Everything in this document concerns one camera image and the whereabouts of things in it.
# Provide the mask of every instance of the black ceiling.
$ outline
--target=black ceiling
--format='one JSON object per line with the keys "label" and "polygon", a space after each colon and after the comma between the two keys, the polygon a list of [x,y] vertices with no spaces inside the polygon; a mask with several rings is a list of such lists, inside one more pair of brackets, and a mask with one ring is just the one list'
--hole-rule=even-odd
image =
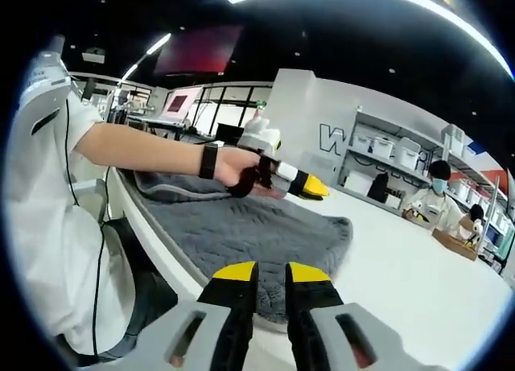
{"label": "black ceiling", "polygon": [[[63,58],[71,71],[120,77],[167,32],[243,25],[235,63],[229,63],[223,76],[157,78],[152,75],[157,56],[152,56],[130,79],[174,88],[207,81],[273,80],[279,68],[311,69],[317,77],[362,85],[418,105],[462,127],[503,166],[515,167],[515,83],[476,41],[419,6],[401,0],[80,2],[82,9],[60,25],[67,37]],[[456,3],[455,12],[486,35],[515,68],[515,37],[509,35],[515,15],[508,0]],[[81,52],[87,47],[105,49],[105,64],[84,62]]]}

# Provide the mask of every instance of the gray towel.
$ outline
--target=gray towel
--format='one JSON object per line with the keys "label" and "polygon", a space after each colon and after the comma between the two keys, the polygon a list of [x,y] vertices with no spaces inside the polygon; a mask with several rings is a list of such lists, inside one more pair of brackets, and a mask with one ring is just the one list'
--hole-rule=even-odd
{"label": "gray towel", "polygon": [[272,323],[286,322],[285,265],[300,262],[332,276],[352,240],[347,218],[321,216],[288,200],[236,199],[216,181],[185,175],[137,172],[129,178],[205,283],[224,266],[259,263],[257,313]]}

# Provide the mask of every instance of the wooden tray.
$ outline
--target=wooden tray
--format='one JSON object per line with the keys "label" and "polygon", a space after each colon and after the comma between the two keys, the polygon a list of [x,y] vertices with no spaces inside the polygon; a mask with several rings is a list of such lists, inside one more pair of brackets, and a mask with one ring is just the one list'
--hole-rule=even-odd
{"label": "wooden tray", "polygon": [[463,244],[462,241],[444,233],[438,229],[433,230],[433,237],[443,246],[452,250],[454,253],[459,254],[471,261],[475,261],[477,258],[477,251],[475,248],[469,248]]}

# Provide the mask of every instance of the white table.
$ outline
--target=white table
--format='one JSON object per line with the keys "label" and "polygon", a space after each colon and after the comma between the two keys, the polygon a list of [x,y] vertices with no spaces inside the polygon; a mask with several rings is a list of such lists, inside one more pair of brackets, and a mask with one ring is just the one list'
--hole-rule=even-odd
{"label": "white table", "polygon": [[[124,212],[150,259],[179,299],[197,299],[201,285],[159,240],[114,172]],[[334,281],[340,297],[394,328],[406,352],[424,364],[462,369],[512,301],[508,285],[481,260],[452,253],[398,216],[336,191],[323,202],[287,199],[351,219],[353,243]],[[295,370],[285,334],[254,329],[245,370],[259,369]]]}

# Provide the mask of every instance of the white lab coat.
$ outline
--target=white lab coat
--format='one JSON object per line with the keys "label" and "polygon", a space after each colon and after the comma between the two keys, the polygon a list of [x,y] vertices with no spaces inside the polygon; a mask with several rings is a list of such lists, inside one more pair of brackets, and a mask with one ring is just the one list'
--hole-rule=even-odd
{"label": "white lab coat", "polygon": [[[74,93],[68,103],[68,157],[73,164],[78,156],[74,147],[102,119]],[[30,135],[31,128],[14,131],[18,138],[10,141],[4,198],[29,304],[50,335],[64,334],[75,351],[93,355],[93,300],[102,236],[97,221],[73,205],[65,178],[66,121],[64,105],[37,133]],[[121,340],[134,309],[134,280],[119,241],[106,242],[100,279],[99,353]]]}
{"label": "white lab coat", "polygon": [[418,201],[439,210],[440,215],[432,221],[431,226],[443,232],[455,232],[459,226],[459,221],[464,217],[464,214],[459,210],[458,204],[450,196],[437,196],[431,188],[418,190],[413,196],[404,200],[402,210],[414,208],[413,205]]}

